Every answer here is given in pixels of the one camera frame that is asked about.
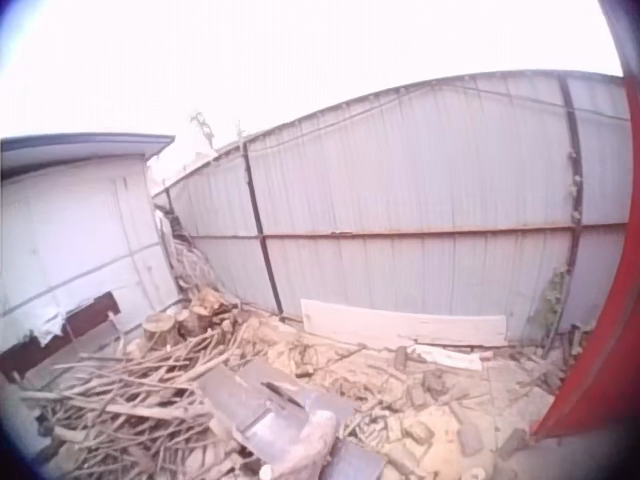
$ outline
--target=overcast white sky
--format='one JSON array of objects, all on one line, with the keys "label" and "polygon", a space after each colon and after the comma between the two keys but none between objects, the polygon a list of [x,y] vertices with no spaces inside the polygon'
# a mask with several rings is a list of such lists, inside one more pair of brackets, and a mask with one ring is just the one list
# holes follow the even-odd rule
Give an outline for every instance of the overcast white sky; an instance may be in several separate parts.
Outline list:
[{"label": "overcast white sky", "polygon": [[237,119],[257,131],[428,78],[620,74],[596,0],[44,0],[0,40],[5,136],[176,133],[200,108],[222,145]]}]

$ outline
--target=white board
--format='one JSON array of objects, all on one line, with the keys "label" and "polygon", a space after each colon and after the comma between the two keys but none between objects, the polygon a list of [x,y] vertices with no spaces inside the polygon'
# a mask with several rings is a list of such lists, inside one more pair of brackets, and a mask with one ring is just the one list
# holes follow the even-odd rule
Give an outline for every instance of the white board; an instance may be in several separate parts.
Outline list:
[{"label": "white board", "polygon": [[504,315],[449,316],[387,312],[301,300],[304,328],[339,342],[371,348],[434,345],[507,345]]}]

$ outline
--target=metal fence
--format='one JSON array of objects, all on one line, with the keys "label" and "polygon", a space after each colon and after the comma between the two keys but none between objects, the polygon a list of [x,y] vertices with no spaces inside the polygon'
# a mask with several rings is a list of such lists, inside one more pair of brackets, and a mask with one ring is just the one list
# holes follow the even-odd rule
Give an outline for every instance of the metal fence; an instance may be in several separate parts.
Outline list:
[{"label": "metal fence", "polygon": [[602,308],[629,210],[628,118],[616,77],[431,80],[268,130],[158,200],[222,286],[273,311],[299,316],[309,298],[505,314],[510,340],[537,340],[550,294],[561,329]]}]

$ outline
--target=firewood pile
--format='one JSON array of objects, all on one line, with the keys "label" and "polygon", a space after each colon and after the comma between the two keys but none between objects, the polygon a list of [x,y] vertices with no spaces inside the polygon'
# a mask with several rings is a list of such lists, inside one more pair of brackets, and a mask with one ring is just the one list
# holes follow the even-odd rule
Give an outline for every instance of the firewood pile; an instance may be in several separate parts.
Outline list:
[{"label": "firewood pile", "polygon": [[155,314],[144,338],[114,355],[81,355],[53,391],[22,392],[40,405],[57,442],[78,455],[63,478],[220,478],[242,463],[217,436],[194,381],[238,357],[246,323],[210,289],[175,317]]}]

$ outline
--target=white shed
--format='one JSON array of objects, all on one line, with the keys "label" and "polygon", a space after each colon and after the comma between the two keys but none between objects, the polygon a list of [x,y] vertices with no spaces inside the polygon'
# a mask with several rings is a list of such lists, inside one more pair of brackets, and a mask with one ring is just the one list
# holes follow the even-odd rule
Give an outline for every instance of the white shed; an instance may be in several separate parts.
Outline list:
[{"label": "white shed", "polygon": [[146,160],[172,141],[112,133],[2,140],[0,352],[106,292],[120,307],[121,331],[177,300],[145,176]]}]

